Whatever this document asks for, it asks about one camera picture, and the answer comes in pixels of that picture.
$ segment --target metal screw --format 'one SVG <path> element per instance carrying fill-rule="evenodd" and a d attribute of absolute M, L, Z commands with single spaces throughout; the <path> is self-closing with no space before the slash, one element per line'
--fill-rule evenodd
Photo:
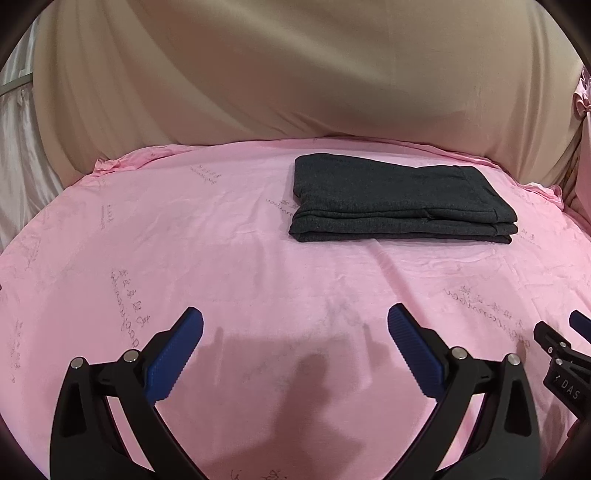
<path fill-rule="evenodd" d="M 137 350 L 127 350 L 124 354 L 123 354 L 123 360 L 125 360 L 126 362 L 135 362 L 139 357 L 139 352 Z"/>
<path fill-rule="evenodd" d="M 82 365 L 84 365 L 84 359 L 81 356 L 77 356 L 70 362 L 72 368 L 80 368 Z"/>
<path fill-rule="evenodd" d="M 462 348 L 461 346 L 455 346 L 452 348 L 452 355 L 458 360 L 464 360 L 468 358 L 468 352 L 466 352 L 466 349 Z"/>
<path fill-rule="evenodd" d="M 517 366 L 521 363 L 521 358 L 516 353 L 510 353 L 507 355 L 507 361 L 514 366 Z"/>

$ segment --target pink bed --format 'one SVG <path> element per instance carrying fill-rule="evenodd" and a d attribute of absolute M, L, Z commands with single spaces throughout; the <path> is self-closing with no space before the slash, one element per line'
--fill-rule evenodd
<path fill-rule="evenodd" d="M 300 244 L 287 234 L 293 162 L 316 152 L 471 163 L 515 209 L 519 233 L 511 245 Z M 69 361 L 113 361 L 194 306 L 203 339 L 158 409 L 210 479 L 381 479 L 433 408 L 387 331 L 401 301 L 449 345 L 525 359 L 548 459 L 573 419 L 542 385 L 548 357 L 532 329 L 544 320 L 591 353 L 568 328 L 572 310 L 591 313 L 590 254 L 554 192 L 483 159 L 344 139 L 146 148 L 97 164 L 0 255 L 0 413 L 48 474 Z"/>

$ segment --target gray fabric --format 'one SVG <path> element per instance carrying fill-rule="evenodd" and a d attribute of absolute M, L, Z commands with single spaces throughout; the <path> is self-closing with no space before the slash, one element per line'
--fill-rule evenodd
<path fill-rule="evenodd" d="M 517 216 L 474 167 L 412 168 L 326 153 L 295 160 L 300 242 L 455 238 L 511 243 Z"/>

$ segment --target beige curtain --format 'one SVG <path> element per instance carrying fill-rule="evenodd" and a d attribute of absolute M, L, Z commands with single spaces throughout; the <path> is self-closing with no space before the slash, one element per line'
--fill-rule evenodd
<path fill-rule="evenodd" d="M 56 0 L 35 102 L 64 184 L 154 144 L 358 135 L 564 179 L 582 64 L 533 0 Z"/>
<path fill-rule="evenodd" d="M 0 72 L 0 85 L 31 73 L 37 24 L 12 52 Z M 41 145 L 33 85 L 0 96 L 0 253 L 61 190 Z"/>

